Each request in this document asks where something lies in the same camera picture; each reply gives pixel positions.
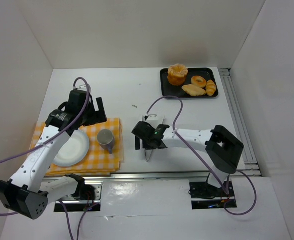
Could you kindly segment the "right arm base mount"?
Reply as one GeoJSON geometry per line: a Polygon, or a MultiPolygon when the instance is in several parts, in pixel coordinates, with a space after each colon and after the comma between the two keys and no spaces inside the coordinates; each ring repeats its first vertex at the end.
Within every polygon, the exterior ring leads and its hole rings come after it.
{"type": "Polygon", "coordinates": [[[225,181],[224,184],[228,187],[229,194],[205,181],[190,182],[188,194],[191,197],[192,210],[223,209],[224,206],[237,208],[231,180],[225,181]]]}

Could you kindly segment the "yellow checkered cloth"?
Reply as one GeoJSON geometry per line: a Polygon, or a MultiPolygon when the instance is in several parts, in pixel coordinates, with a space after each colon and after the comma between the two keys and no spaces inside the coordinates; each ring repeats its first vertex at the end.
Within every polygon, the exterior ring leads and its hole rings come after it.
{"type": "Polygon", "coordinates": [[[123,161],[122,125],[119,118],[109,118],[105,123],[81,127],[81,131],[89,138],[89,150],[83,160],[70,167],[59,167],[51,164],[46,177],[58,177],[65,174],[77,174],[81,176],[108,176],[120,169],[123,161]],[[100,130],[110,130],[115,138],[112,153],[102,149],[96,141],[96,135],[100,130]]]}

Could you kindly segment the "black tray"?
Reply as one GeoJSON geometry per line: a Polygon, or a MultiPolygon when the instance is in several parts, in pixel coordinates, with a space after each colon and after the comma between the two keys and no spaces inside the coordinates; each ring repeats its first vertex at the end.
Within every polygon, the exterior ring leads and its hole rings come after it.
{"type": "Polygon", "coordinates": [[[219,90],[216,89],[215,93],[212,96],[202,95],[202,96],[190,96],[182,90],[182,86],[191,84],[191,78],[193,76],[203,77],[206,81],[212,80],[213,83],[217,86],[213,71],[210,68],[188,68],[188,74],[186,76],[185,82],[180,86],[173,86],[169,83],[167,79],[167,68],[163,68],[160,71],[160,86],[161,93],[163,96],[176,96],[180,99],[214,99],[219,95],[219,90]]]}

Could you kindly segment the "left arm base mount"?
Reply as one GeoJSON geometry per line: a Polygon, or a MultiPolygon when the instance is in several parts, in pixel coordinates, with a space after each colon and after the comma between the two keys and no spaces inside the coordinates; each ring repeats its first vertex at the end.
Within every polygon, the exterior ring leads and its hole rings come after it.
{"type": "Polygon", "coordinates": [[[76,199],[67,195],[61,199],[67,212],[82,213],[85,210],[89,212],[99,212],[101,209],[102,184],[95,182],[91,185],[91,190],[87,190],[82,197],[76,199]]]}

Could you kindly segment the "oval shell-shaped bread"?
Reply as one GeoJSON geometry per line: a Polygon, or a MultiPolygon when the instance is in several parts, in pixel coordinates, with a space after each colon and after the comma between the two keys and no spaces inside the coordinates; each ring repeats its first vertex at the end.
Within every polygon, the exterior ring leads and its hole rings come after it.
{"type": "Polygon", "coordinates": [[[183,85],[181,88],[185,93],[187,93],[189,96],[197,97],[197,96],[204,96],[206,95],[206,90],[197,87],[193,84],[187,84],[183,85]]]}

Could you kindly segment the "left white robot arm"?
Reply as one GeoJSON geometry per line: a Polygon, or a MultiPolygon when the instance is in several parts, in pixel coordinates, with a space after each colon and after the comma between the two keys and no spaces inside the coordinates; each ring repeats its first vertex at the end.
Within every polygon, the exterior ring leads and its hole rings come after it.
{"type": "Polygon", "coordinates": [[[94,188],[72,173],[48,184],[42,184],[42,180],[74,131],[106,122],[102,99],[98,97],[96,102],[97,110],[89,93],[74,89],[70,91],[68,101],[49,114],[35,151],[29,153],[9,180],[0,180],[0,201],[5,208],[35,220],[48,204],[65,196],[76,200],[94,196],[94,188]]]}

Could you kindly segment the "metal tongs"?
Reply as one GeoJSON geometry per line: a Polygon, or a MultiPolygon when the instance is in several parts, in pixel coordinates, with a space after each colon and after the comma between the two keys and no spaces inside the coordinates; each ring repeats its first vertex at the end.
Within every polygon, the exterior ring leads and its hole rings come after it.
{"type": "Polygon", "coordinates": [[[153,149],[144,149],[144,157],[146,162],[149,162],[151,160],[153,152],[153,149]]]}

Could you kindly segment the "purple grey cup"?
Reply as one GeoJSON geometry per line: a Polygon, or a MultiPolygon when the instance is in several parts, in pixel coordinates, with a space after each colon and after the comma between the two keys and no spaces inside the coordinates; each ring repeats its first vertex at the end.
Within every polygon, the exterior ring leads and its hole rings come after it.
{"type": "Polygon", "coordinates": [[[112,154],[112,149],[115,145],[115,138],[113,133],[108,129],[102,129],[97,133],[96,141],[99,146],[106,150],[109,154],[112,154]]]}

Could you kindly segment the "striped croissant bread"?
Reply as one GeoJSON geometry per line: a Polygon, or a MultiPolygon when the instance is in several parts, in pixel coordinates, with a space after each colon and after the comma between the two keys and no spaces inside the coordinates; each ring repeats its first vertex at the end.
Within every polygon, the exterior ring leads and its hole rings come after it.
{"type": "Polygon", "coordinates": [[[217,87],[212,80],[207,81],[205,90],[206,90],[206,94],[208,96],[210,96],[210,97],[213,96],[214,93],[216,92],[216,89],[217,89],[217,87]]]}

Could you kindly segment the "tall flower-shaped bread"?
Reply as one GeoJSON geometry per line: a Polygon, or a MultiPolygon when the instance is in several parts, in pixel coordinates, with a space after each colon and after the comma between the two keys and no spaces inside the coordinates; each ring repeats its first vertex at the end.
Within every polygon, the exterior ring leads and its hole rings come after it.
{"type": "Polygon", "coordinates": [[[167,79],[168,82],[173,86],[182,85],[187,77],[188,68],[183,64],[175,64],[168,68],[167,79]]]}

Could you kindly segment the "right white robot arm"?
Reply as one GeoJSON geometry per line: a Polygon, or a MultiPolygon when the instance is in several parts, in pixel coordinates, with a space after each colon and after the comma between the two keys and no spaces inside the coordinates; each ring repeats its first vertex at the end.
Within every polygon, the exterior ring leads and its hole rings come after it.
{"type": "Polygon", "coordinates": [[[244,145],[231,132],[221,125],[210,130],[190,130],[176,127],[176,122],[182,113],[183,102],[176,96],[168,96],[180,102],[180,109],[172,125],[159,124],[153,127],[147,121],[149,112],[164,97],[157,99],[147,110],[142,120],[137,122],[131,134],[142,141],[149,150],[182,148],[191,150],[202,164],[209,170],[207,183],[215,188],[229,188],[224,183],[230,175],[237,172],[244,145]]]}

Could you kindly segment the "white plate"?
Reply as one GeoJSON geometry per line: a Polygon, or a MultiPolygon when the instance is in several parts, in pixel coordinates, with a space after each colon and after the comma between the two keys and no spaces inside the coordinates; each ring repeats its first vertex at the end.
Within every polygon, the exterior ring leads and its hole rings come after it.
{"type": "Polygon", "coordinates": [[[79,163],[86,156],[89,144],[86,133],[81,130],[74,131],[55,156],[53,164],[59,167],[71,167],[79,163]]]}

